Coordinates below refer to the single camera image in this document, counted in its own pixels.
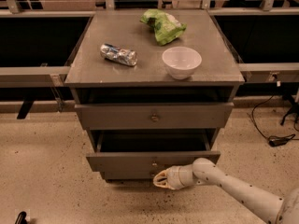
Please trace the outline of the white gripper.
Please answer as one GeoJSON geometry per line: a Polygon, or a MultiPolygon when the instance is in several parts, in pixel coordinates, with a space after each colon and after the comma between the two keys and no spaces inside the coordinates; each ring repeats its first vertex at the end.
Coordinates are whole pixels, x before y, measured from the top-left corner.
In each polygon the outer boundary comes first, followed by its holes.
{"type": "Polygon", "coordinates": [[[162,189],[184,189],[196,184],[193,176],[192,165],[172,166],[169,170],[162,170],[155,179],[167,179],[167,181],[154,181],[154,186],[162,189]]]}

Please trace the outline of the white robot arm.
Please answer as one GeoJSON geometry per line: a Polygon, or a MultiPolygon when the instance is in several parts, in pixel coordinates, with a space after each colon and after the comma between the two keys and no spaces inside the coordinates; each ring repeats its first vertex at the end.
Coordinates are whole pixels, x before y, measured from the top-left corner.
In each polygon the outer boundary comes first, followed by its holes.
{"type": "Polygon", "coordinates": [[[215,185],[248,208],[265,224],[299,224],[299,189],[293,189],[282,198],[227,175],[205,158],[199,158],[189,165],[162,170],[153,178],[153,184],[165,189],[215,185]]]}

